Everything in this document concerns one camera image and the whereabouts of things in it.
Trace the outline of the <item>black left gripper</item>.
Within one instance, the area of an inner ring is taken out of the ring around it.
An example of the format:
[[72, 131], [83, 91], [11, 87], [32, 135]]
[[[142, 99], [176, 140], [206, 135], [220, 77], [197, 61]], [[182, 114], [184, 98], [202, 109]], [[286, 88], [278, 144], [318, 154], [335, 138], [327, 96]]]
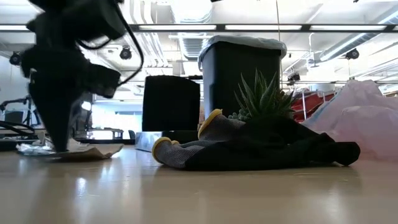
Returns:
[[21, 69], [57, 152], [67, 151], [71, 129], [73, 138], [84, 138], [92, 128], [91, 93], [112, 98], [121, 77], [116, 70], [91, 63], [78, 49], [39, 44], [21, 53]]

